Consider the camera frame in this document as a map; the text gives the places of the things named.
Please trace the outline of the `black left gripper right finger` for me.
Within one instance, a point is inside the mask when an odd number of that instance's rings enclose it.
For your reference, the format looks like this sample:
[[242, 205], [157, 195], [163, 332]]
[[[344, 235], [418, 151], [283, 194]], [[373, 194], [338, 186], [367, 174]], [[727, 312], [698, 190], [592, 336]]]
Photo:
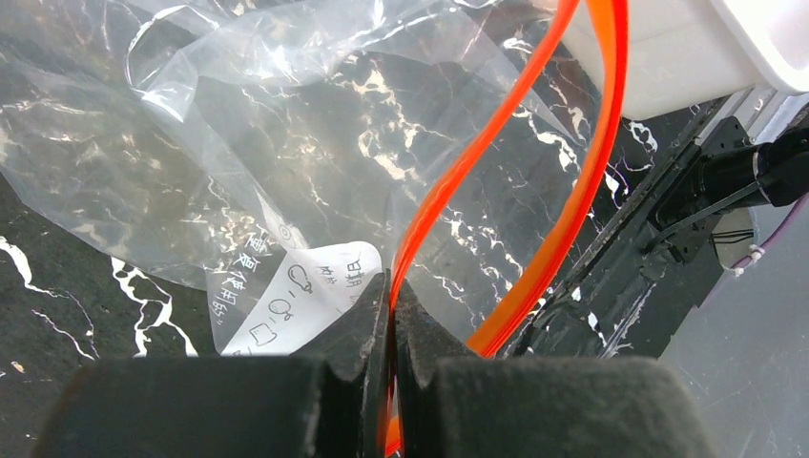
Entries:
[[654, 359], [486, 359], [410, 286], [392, 300], [406, 457], [716, 455], [684, 385]]

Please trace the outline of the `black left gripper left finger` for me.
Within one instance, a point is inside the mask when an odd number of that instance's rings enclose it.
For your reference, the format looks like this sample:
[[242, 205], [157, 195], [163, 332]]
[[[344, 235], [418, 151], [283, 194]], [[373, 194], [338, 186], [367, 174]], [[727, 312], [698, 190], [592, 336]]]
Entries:
[[389, 276], [288, 356], [137, 358], [78, 371], [36, 457], [381, 457]]

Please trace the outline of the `clear zip bag orange zipper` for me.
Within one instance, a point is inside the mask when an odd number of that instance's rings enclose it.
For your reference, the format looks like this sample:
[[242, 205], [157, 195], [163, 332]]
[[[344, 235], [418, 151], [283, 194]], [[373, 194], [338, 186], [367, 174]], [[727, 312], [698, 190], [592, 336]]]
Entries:
[[484, 355], [614, 139], [623, 1], [5, 1], [1, 452], [78, 368], [290, 353], [377, 273]]

